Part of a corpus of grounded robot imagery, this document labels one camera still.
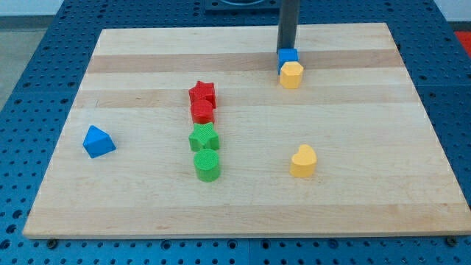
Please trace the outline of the dark grey robot arm rod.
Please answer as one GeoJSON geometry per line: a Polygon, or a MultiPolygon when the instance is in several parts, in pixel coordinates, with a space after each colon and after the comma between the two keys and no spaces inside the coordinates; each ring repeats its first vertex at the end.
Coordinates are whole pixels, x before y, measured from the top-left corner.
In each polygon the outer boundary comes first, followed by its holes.
{"type": "Polygon", "coordinates": [[[293,49],[300,14],[300,0],[282,0],[279,9],[277,51],[293,49]]]}

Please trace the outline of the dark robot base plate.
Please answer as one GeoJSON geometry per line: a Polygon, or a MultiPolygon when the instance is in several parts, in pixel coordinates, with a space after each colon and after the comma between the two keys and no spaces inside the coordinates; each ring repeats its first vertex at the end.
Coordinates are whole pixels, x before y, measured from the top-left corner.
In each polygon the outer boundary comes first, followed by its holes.
{"type": "Polygon", "coordinates": [[[278,10],[279,0],[204,0],[206,11],[278,10]]]}

